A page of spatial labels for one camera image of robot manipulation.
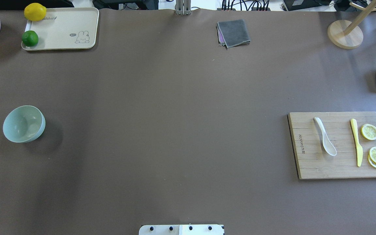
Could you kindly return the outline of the yellow lemon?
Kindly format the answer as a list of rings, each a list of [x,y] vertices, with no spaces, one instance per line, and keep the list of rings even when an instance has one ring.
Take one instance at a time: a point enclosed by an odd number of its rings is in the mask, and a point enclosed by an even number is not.
[[[40,21],[45,18],[47,8],[40,3],[31,3],[24,9],[24,17],[30,21]]]

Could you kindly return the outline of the bamboo cutting board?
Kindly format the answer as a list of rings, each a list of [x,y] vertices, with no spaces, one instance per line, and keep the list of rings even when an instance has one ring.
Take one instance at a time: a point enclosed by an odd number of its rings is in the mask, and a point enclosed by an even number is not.
[[[322,145],[322,133],[314,118],[321,119],[328,138],[337,150],[329,155]],[[289,113],[291,141],[294,147],[297,174],[301,180],[325,180],[346,178],[376,178],[376,168],[367,156],[376,140],[367,140],[359,134],[364,150],[361,166],[357,166],[357,153],[351,119],[358,129],[364,124],[376,126],[376,112],[315,112]]]

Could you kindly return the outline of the lemon slice lower bottom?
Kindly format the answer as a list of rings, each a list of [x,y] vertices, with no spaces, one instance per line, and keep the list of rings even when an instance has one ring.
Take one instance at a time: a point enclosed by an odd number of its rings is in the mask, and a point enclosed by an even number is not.
[[[369,163],[372,167],[376,168],[376,162],[372,161],[370,155],[367,156],[367,160],[368,160],[368,163]]]

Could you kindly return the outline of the beige rabbit tray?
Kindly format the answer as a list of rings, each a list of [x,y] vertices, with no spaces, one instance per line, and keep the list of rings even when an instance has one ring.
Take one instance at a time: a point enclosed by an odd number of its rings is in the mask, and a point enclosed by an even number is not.
[[[89,8],[48,8],[45,18],[27,21],[25,31],[35,31],[39,42],[26,51],[90,49],[96,43],[100,12]]]

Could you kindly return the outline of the wooden mug tree stand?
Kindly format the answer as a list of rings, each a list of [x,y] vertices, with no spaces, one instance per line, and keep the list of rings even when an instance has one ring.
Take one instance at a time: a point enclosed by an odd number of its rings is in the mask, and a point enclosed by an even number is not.
[[[361,45],[364,36],[359,28],[359,24],[366,18],[369,13],[376,11],[376,0],[372,0],[366,7],[355,3],[351,6],[361,10],[359,15],[351,22],[348,20],[337,20],[328,26],[328,38],[336,46],[342,49],[355,49]]]

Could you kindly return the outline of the green lime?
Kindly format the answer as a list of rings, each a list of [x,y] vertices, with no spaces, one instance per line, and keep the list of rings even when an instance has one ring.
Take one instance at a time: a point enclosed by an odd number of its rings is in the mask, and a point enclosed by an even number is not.
[[[25,31],[22,34],[22,43],[27,47],[36,46],[39,43],[39,36],[35,31]]]

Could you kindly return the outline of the yellow plastic knife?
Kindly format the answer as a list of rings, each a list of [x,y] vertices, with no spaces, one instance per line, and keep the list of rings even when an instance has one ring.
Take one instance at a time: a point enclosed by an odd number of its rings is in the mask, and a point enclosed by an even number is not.
[[[350,119],[350,124],[351,124],[351,130],[352,130],[352,133],[353,133],[353,136],[354,136],[354,143],[355,143],[355,148],[356,148],[357,167],[361,167],[363,155],[364,155],[364,150],[363,150],[363,147],[361,146],[361,144],[359,142],[359,132],[358,132],[357,120],[354,119],[354,118]]]

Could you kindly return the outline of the lemon slice upper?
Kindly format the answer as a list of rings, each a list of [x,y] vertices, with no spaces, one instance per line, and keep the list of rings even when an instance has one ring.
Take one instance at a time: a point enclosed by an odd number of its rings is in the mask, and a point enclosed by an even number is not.
[[[364,124],[360,128],[362,136],[367,140],[376,140],[376,126],[372,124]]]

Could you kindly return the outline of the light green bowl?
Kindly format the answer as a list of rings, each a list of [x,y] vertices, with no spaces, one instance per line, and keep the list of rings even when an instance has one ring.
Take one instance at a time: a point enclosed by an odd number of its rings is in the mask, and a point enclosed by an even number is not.
[[[46,127],[43,113],[34,106],[15,108],[5,118],[3,134],[11,142],[28,143],[40,137]]]

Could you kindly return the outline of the white ceramic spoon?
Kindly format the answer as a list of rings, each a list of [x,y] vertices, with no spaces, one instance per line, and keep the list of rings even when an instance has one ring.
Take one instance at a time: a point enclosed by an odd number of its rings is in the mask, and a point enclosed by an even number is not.
[[[318,125],[321,134],[322,134],[322,145],[324,147],[324,150],[326,153],[328,153],[330,156],[336,156],[337,155],[337,150],[330,141],[328,134],[326,132],[325,126],[322,122],[322,120],[319,117],[314,117],[313,118],[315,123]]]

